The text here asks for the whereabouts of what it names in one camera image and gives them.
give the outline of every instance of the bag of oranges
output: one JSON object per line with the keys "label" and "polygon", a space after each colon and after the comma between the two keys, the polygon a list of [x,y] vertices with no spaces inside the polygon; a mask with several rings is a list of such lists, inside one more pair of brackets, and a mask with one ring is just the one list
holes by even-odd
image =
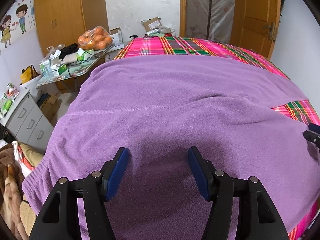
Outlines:
{"label": "bag of oranges", "polygon": [[112,43],[112,38],[105,28],[97,26],[81,35],[78,43],[82,49],[100,50],[106,49]]}

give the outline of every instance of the drawer handle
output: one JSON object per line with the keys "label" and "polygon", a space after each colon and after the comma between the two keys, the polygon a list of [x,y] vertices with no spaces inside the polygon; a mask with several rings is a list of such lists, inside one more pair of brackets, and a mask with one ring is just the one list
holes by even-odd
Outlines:
{"label": "drawer handle", "polygon": [[28,125],[27,129],[30,130],[35,124],[35,121],[31,119],[30,124]]}
{"label": "drawer handle", "polygon": [[39,135],[37,137],[37,140],[40,140],[43,135],[44,135],[44,131],[40,130],[40,133],[39,133]]}
{"label": "drawer handle", "polygon": [[27,110],[25,108],[22,109],[21,113],[19,114],[18,118],[22,118],[24,117],[24,115],[26,114]]}

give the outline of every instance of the green pants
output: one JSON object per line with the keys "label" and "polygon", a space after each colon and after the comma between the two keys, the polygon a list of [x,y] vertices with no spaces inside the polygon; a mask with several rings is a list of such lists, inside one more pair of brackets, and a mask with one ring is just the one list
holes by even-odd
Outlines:
{"label": "green pants", "polygon": [[20,24],[20,28],[22,30],[22,32],[25,32],[26,31],[26,24]]}

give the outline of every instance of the plaid bed sheet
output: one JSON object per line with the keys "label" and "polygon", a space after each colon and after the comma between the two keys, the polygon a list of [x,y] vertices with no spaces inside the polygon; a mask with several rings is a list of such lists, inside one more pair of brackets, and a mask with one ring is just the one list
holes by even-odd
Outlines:
{"label": "plaid bed sheet", "polygon": [[[148,55],[203,55],[231,58],[249,65],[266,69],[272,73],[288,78],[280,69],[264,56],[232,45],[207,40],[181,37],[152,37],[132,40],[115,59]],[[320,125],[320,119],[309,101],[295,101],[273,110],[305,124]],[[317,203],[310,212],[289,233],[290,240],[297,240],[311,223],[317,211]]]}

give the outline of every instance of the drawer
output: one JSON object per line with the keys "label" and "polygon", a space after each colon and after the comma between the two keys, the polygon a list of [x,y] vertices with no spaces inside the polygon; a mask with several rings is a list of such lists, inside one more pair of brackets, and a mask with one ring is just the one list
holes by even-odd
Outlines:
{"label": "drawer", "polygon": [[42,115],[43,113],[39,107],[34,106],[20,126],[20,129],[16,135],[16,139],[26,144]]}
{"label": "drawer", "polygon": [[32,131],[27,144],[37,152],[44,153],[47,149],[48,141],[50,139],[52,131],[53,126],[43,115]]}
{"label": "drawer", "polygon": [[33,101],[30,93],[28,93],[12,113],[6,126],[14,137],[17,135],[20,126],[35,105],[36,103]]}

